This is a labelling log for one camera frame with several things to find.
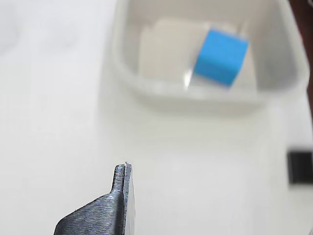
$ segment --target blue foam block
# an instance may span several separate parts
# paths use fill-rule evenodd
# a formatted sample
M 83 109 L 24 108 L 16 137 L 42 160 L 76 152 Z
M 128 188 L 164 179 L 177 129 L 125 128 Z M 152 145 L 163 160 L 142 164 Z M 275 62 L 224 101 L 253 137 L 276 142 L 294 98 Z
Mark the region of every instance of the blue foam block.
M 241 38 L 210 30 L 194 72 L 230 86 L 243 65 L 247 48 L 248 42 Z

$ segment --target white plastic container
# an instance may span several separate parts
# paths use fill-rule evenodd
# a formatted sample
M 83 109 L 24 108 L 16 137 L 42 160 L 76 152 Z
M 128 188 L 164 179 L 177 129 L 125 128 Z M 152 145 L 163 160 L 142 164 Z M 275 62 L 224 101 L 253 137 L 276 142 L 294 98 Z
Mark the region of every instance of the white plastic container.
M 188 39 L 193 54 L 200 49 L 208 25 L 234 26 L 249 40 L 243 78 L 231 89 L 209 82 L 186 85 L 195 55 L 186 65 L 176 63 L 190 50 Z M 183 53 L 175 56 L 172 48 Z M 118 0 L 112 62 L 119 77 L 142 94 L 214 102 L 260 104 L 292 97 L 306 90 L 310 75 L 287 0 Z

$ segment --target textured metal surface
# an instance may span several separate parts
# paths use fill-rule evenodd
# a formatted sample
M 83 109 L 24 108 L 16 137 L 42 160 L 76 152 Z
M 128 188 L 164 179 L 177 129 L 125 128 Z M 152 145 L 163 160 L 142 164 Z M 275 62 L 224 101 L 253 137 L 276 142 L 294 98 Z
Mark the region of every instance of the textured metal surface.
M 54 235 L 124 235 L 131 170 L 116 166 L 111 192 L 63 218 Z

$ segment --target white background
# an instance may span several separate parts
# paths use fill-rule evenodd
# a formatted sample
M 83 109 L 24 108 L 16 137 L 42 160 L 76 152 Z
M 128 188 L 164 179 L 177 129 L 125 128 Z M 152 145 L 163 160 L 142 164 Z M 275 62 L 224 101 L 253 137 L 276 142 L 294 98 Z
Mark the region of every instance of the white background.
M 0 1 L 0 234 L 52 235 L 125 161 L 137 235 L 308 234 L 313 188 L 286 170 L 312 146 L 306 95 L 237 117 L 154 110 L 111 74 L 114 7 Z

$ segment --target black object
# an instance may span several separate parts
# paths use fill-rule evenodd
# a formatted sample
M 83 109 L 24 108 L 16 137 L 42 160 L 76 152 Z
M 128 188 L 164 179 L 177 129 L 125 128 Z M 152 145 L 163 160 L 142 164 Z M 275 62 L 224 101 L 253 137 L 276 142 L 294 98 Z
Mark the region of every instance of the black object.
M 54 235 L 124 235 L 131 170 L 116 166 L 111 192 L 64 217 Z
M 290 184 L 313 184 L 312 152 L 289 152 L 288 172 Z

